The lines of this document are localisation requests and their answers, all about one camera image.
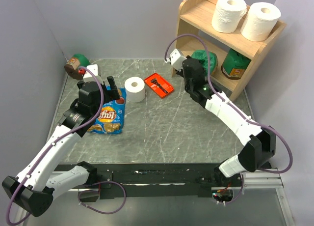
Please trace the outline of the green roll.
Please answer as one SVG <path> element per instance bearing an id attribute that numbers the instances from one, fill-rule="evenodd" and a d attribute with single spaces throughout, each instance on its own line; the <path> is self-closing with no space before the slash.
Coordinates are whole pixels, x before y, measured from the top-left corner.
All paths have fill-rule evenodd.
<path id="1" fill-rule="evenodd" d="M 79 72 L 79 67 L 87 67 L 90 65 L 90 61 L 82 54 L 74 54 L 64 65 L 64 69 L 67 74 L 76 80 L 82 80 L 83 74 Z"/>
<path id="2" fill-rule="evenodd" d="M 250 62 L 251 59 L 230 48 L 221 65 L 221 71 L 228 79 L 239 80 Z"/>
<path id="3" fill-rule="evenodd" d="M 218 66 L 218 57 L 215 53 L 209 52 L 208 55 L 205 50 L 196 50 L 193 52 L 192 58 L 199 60 L 204 68 L 204 75 L 208 76 L 208 71 L 212 74 Z"/>

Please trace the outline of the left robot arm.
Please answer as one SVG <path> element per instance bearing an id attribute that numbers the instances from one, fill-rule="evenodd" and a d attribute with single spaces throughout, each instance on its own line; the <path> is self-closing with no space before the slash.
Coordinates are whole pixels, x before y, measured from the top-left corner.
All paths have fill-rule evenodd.
<path id="1" fill-rule="evenodd" d="M 104 82 L 79 81 L 78 98 L 73 101 L 58 122 L 45 146 L 17 176 L 7 176 L 2 187 L 15 203 L 34 217 L 44 214 L 52 202 L 69 189 L 97 182 L 97 168 L 87 162 L 76 164 L 71 170 L 51 178 L 60 160 L 78 142 L 99 117 L 103 104 L 120 99 L 114 78 Z"/>

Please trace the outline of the white paper roll front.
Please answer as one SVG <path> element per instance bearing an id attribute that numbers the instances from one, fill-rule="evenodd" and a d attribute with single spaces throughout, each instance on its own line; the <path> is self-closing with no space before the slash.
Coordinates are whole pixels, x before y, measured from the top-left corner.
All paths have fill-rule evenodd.
<path id="1" fill-rule="evenodd" d="M 217 32 L 233 33 L 246 12 L 244 0 L 217 0 L 211 25 Z"/>

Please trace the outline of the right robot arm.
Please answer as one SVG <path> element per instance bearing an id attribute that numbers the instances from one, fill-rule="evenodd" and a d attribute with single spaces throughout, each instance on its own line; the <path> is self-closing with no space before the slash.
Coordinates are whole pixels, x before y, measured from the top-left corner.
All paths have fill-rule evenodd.
<path id="1" fill-rule="evenodd" d="M 243 145 L 243 149 L 238 154 L 219 165 L 218 171 L 214 174 L 214 180 L 218 185 L 227 185 L 235 174 L 260 169 L 274 156 L 275 134 L 253 125 L 252 118 L 238 110 L 223 91 L 214 85 L 209 85 L 199 60 L 190 56 L 180 56 L 173 66 L 179 69 L 179 74 L 184 78 L 185 90 L 192 100 L 218 117 Z"/>

